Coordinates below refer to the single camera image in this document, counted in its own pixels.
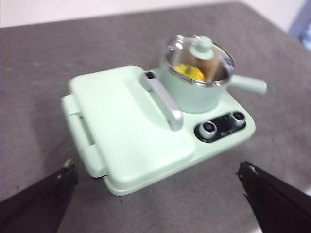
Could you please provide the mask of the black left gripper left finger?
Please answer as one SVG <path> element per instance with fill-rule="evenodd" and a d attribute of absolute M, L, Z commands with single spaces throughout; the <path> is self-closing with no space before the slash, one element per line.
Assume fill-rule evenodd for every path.
<path fill-rule="evenodd" d="M 74 164 L 0 202 L 2 233 L 56 233 L 78 184 Z"/>

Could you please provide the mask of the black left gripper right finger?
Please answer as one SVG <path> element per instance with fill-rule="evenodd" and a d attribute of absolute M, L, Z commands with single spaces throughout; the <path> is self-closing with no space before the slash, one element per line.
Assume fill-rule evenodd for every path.
<path fill-rule="evenodd" d="M 237 176 L 263 233 L 309 233 L 311 197 L 250 162 Z"/>

